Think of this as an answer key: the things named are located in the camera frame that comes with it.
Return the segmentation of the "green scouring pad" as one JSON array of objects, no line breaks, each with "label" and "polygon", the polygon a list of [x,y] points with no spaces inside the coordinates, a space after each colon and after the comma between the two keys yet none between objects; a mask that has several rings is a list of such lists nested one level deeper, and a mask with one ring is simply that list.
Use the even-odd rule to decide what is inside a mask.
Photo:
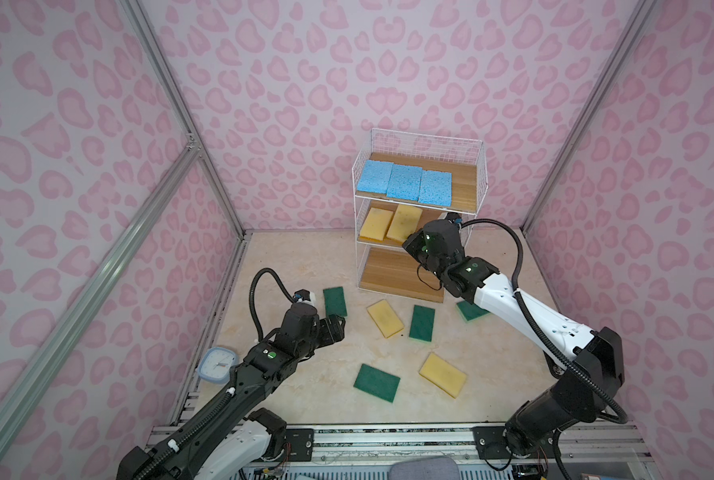
[{"label": "green scouring pad", "polygon": [[362,364],[353,387],[376,398],[393,403],[401,379],[393,374]]},{"label": "green scouring pad", "polygon": [[323,290],[326,315],[337,315],[343,318],[348,316],[348,309],[342,286],[330,287]]}]

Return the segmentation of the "green scouring pad front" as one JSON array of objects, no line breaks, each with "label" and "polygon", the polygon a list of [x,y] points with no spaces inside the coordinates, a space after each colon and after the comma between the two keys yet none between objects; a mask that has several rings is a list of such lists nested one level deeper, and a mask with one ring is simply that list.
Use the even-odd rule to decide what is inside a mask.
[{"label": "green scouring pad front", "polygon": [[376,398],[393,403],[401,379],[393,374],[362,364],[353,387]]}]

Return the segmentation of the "green sponge right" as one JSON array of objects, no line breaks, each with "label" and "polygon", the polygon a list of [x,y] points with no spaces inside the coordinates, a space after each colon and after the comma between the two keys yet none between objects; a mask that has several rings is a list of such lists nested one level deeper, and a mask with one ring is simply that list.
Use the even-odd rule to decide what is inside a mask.
[{"label": "green sponge right", "polygon": [[488,310],[467,301],[458,302],[456,304],[456,309],[465,322],[471,322],[489,314]]}]

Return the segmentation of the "blue sponge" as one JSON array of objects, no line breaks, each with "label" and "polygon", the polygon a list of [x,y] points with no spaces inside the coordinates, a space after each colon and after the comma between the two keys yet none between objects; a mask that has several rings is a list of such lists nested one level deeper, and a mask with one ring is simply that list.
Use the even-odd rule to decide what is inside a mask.
[{"label": "blue sponge", "polygon": [[452,174],[424,170],[422,172],[418,202],[427,205],[450,207],[452,205]]},{"label": "blue sponge", "polygon": [[393,162],[367,160],[357,182],[356,190],[358,192],[386,195],[393,167]]},{"label": "blue sponge", "polygon": [[418,166],[394,164],[386,196],[393,199],[417,202],[420,196],[424,170]]}]

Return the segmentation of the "light blue kitchen timer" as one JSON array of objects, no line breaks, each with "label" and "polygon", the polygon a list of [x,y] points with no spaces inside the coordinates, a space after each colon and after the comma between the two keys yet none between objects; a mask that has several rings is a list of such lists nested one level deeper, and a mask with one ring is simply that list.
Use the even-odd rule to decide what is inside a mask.
[{"label": "light blue kitchen timer", "polygon": [[197,367],[198,377],[213,384],[226,384],[231,377],[232,368],[239,364],[237,354],[224,347],[212,347],[207,350]]}]

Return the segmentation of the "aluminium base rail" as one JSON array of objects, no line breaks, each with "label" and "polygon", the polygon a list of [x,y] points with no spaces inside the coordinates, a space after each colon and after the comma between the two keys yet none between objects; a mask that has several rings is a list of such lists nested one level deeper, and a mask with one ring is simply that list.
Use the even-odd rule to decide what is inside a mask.
[{"label": "aluminium base rail", "polygon": [[243,479],[386,479],[392,466],[447,457],[463,479],[658,479],[633,425],[578,424],[525,458],[497,446],[497,423],[293,425],[285,463],[255,462]]}]

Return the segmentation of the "small yellow sponge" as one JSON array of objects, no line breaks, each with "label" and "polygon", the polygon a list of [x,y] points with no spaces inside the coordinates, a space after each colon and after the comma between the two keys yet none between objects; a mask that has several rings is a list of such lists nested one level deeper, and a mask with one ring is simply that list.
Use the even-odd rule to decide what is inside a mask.
[{"label": "small yellow sponge", "polygon": [[394,212],[371,207],[359,232],[359,237],[370,241],[383,242],[392,223]]}]

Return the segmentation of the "green sponge middle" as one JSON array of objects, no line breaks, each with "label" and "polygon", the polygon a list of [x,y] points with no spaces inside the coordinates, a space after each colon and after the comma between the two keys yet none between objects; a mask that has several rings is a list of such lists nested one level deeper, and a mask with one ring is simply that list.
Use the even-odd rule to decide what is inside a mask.
[{"label": "green sponge middle", "polygon": [[413,308],[409,337],[414,340],[431,343],[433,340],[435,315],[435,309],[415,305]]}]

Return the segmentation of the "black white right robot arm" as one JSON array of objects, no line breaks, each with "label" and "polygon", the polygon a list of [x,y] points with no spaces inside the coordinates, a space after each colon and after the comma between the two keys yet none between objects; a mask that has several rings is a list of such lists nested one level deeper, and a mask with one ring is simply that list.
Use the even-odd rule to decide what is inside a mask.
[{"label": "black white right robot arm", "polygon": [[628,415],[615,399],[625,382],[620,335],[608,327],[594,330],[578,323],[522,289],[519,277],[525,249],[508,225],[496,224],[516,245],[511,275],[483,258],[468,255],[461,232],[474,224],[450,213],[411,234],[403,248],[448,293],[509,323],[562,372],[553,386],[509,418],[501,445],[513,456],[526,458],[578,423],[627,423]]}]

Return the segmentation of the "grey chair back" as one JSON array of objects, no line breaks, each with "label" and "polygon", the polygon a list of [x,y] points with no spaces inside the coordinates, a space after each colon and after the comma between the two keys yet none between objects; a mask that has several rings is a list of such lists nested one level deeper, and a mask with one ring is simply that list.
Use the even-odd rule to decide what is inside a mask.
[{"label": "grey chair back", "polygon": [[459,480],[460,469],[449,457],[430,457],[393,465],[388,480]]}]

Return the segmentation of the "green sponge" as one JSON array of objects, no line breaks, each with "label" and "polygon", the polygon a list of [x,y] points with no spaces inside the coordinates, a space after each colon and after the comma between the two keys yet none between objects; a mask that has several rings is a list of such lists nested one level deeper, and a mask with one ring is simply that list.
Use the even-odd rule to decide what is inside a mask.
[{"label": "green sponge", "polygon": [[489,314],[488,310],[467,301],[458,302],[456,304],[456,309],[465,322],[471,322]]},{"label": "green sponge", "polygon": [[435,309],[415,305],[413,308],[409,337],[414,340],[431,343],[433,340],[435,315]]}]

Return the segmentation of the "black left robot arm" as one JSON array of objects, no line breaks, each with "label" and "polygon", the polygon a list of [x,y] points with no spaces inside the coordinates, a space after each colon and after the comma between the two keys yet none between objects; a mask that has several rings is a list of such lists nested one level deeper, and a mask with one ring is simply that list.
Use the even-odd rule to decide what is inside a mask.
[{"label": "black left robot arm", "polygon": [[286,423],[258,407],[299,364],[344,340],[346,319],[321,317],[315,306],[297,302],[280,327],[253,346],[230,379],[201,410],[150,451],[130,450],[118,479],[207,479],[232,475],[256,459],[280,455]]}]

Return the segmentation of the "green scouring pad left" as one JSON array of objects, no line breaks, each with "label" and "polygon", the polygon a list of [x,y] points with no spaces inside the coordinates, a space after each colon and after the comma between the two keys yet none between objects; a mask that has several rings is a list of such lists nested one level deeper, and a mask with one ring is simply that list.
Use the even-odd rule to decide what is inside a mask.
[{"label": "green scouring pad left", "polygon": [[348,316],[348,309],[342,286],[330,287],[323,290],[326,315],[337,315],[343,318]]}]

